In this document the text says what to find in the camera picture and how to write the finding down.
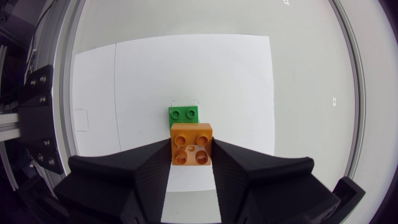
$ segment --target toy block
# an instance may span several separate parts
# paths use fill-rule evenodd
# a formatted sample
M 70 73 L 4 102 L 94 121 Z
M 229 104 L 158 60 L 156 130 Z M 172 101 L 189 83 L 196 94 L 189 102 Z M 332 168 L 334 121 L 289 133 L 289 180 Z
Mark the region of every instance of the toy block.
M 171 106 L 169 107 L 169 124 L 199 123 L 198 106 Z
M 173 165 L 211 164 L 213 130 L 210 124 L 174 123 L 170 135 Z

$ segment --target metal frame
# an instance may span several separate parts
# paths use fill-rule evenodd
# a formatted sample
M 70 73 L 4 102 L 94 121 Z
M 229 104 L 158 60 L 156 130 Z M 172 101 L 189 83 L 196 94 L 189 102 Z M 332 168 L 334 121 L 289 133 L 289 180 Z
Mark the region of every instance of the metal frame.
M 15 180 L 14 173 L 11 169 L 4 141 L 18 138 L 19 136 L 18 114 L 13 113 L 0 115 L 0 156 L 13 191 L 18 189 L 18 183 Z
M 52 104 L 57 149 L 64 174 L 58 175 L 38 167 L 50 189 L 70 173 L 68 158 L 76 154 L 70 112 L 70 62 L 73 42 L 85 0 L 54 0 L 39 34 L 34 70 L 53 65 Z
M 16 191 L 19 186 L 17 184 L 17 181 L 15 180 L 14 174 L 12 173 L 11 165 L 10 162 L 8 161 L 6 147 L 3 141 L 0 142 L 0 155 L 1 155 L 2 165 L 4 166 L 4 170 L 6 171 L 8 181 L 11 184 L 12 190 Z
M 365 82 L 362 68 L 361 56 L 359 54 L 358 45 L 356 43 L 354 31 L 349 23 L 348 17 L 340 3 L 340 0 L 329 0 L 338 22 L 340 23 L 341 30 L 343 31 L 344 38 L 347 43 L 349 58 L 353 69 L 354 78 L 354 91 L 355 91 L 355 123 L 353 142 L 351 144 L 351 151 L 349 153 L 348 163 L 345 171 L 345 176 L 353 178 L 355 175 L 356 167 L 358 165 L 359 157 L 361 155 L 361 148 L 363 142 L 363 134 L 365 128 L 366 117 L 366 94 Z

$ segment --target cable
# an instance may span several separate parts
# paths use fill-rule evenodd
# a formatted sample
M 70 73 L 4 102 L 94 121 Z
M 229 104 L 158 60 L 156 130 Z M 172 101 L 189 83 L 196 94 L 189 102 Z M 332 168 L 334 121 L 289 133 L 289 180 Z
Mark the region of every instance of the cable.
M 34 29 L 34 31 L 33 31 L 32 45 L 31 45 L 32 47 L 31 47 L 30 55 L 29 55 L 28 61 L 26 62 L 25 69 L 24 69 L 25 73 L 28 72 L 28 67 L 29 67 L 29 64 L 30 64 L 30 60 L 32 59 L 33 49 L 34 49 L 34 47 L 35 47 L 35 38 L 36 38 L 37 29 L 39 28 L 39 25 L 40 25 L 40 23 L 42 22 L 42 19 L 44 18 L 44 16 L 46 15 L 46 13 L 47 13 L 47 12 L 50 10 L 50 8 L 52 7 L 54 1 L 55 1 L 55 0 L 53 0 L 53 1 L 51 2 L 51 4 L 46 8 L 46 10 L 44 11 L 44 13 L 42 14 L 42 16 L 39 18 L 39 20 L 38 20 L 37 23 L 36 23 L 35 29 Z

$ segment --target lego stud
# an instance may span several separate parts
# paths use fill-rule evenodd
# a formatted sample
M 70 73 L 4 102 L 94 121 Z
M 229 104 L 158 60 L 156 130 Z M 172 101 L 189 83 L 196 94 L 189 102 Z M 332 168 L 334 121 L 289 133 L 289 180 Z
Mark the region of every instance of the lego stud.
M 194 118 L 195 117 L 195 111 L 194 110 L 188 110 L 187 111 L 187 117 L 188 118 Z
M 196 154 L 197 163 L 200 165 L 207 163 L 207 153 L 203 150 L 198 151 Z
M 188 149 L 190 152 L 193 152 L 193 151 L 195 150 L 195 146 L 188 146 L 187 149 Z
M 197 137 L 197 145 L 198 146 L 206 146 L 209 139 L 204 134 L 201 134 Z
M 182 136 L 181 134 L 177 135 L 177 136 L 174 138 L 174 143 L 175 143 L 177 146 L 184 146 L 186 142 L 187 142 L 187 140 L 186 140 L 185 137 Z
M 178 150 L 175 154 L 175 162 L 178 165 L 184 165 L 187 162 L 187 153 L 182 150 Z
M 172 118 L 173 119 L 179 119 L 179 117 L 180 117 L 180 112 L 178 112 L 178 111 L 173 111 L 172 112 Z

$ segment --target white surface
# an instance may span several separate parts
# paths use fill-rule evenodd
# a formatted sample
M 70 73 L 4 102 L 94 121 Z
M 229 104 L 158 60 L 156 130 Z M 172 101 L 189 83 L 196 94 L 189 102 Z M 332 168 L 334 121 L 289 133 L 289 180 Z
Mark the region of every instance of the white surface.
M 366 85 L 364 139 L 354 175 L 366 194 L 345 223 L 369 223 L 398 165 L 398 45 L 378 1 L 341 3 L 355 33 Z
M 88 131 L 88 114 L 86 109 L 74 109 L 73 120 L 75 131 Z
M 73 109 L 86 110 L 88 131 L 75 131 L 80 156 L 120 152 L 114 105 L 114 57 L 116 45 L 76 55 L 73 68 Z M 86 120 L 74 118 L 76 127 Z
M 347 46 L 328 1 L 290 1 L 287 6 L 282 0 L 168 0 L 155 4 L 86 0 L 73 51 L 78 54 L 127 40 L 178 34 L 269 36 L 274 73 L 275 154 L 312 157 L 313 174 L 329 189 L 334 188 L 344 175 L 351 147 L 354 86 Z M 331 103 L 333 97 L 339 98 L 336 107 Z M 215 190 L 206 192 L 215 194 Z M 178 198 L 196 195 L 169 193 Z M 195 208 L 196 203 L 186 200 L 185 206 Z M 163 216 L 194 222 L 201 219 L 201 211 L 164 212 Z
M 166 192 L 162 223 L 221 223 L 215 190 Z
M 119 43 L 115 90 L 122 150 L 169 138 L 170 102 L 197 100 L 200 122 L 211 124 L 215 138 L 274 154 L 268 37 L 174 35 Z M 211 166 L 171 166 L 167 191 L 211 189 Z

